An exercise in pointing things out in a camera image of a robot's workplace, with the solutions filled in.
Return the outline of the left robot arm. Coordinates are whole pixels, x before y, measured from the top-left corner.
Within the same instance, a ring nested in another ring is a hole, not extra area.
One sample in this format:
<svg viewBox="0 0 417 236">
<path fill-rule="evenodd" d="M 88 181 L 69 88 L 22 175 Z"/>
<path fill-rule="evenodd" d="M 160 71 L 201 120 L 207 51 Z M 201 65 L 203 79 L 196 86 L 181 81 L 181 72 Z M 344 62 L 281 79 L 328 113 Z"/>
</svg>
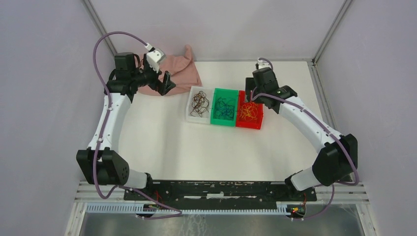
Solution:
<svg viewBox="0 0 417 236">
<path fill-rule="evenodd" d="M 136 188 L 136 194 L 143 200 L 154 196 L 155 188 L 149 183 L 150 174 L 131 169 L 119 155 L 118 147 L 125 116 L 138 88 L 149 87 L 160 95 L 166 95 L 176 86 L 170 73 L 163 73 L 160 69 L 165 57 L 159 49 L 152 49 L 143 58 L 130 52 L 115 55 L 115 68 L 104 84 L 104 107 L 96 132 L 88 147 L 76 154 L 89 184 Z"/>
</svg>

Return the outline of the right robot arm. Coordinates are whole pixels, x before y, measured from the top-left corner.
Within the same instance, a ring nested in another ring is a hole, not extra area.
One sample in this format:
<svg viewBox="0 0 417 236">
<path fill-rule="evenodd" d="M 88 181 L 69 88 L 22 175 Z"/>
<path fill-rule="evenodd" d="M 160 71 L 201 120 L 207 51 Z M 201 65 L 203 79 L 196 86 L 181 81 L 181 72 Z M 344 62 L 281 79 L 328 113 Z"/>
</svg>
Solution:
<svg viewBox="0 0 417 236">
<path fill-rule="evenodd" d="M 320 120 L 290 86 L 279 86 L 273 70 L 260 68 L 245 79 L 248 101 L 263 104 L 294 125 L 311 143 L 317 157 L 311 167 L 285 180 L 284 195 L 298 200 L 304 190 L 334 183 L 357 185 L 358 142 L 354 135 L 343 135 Z"/>
</svg>

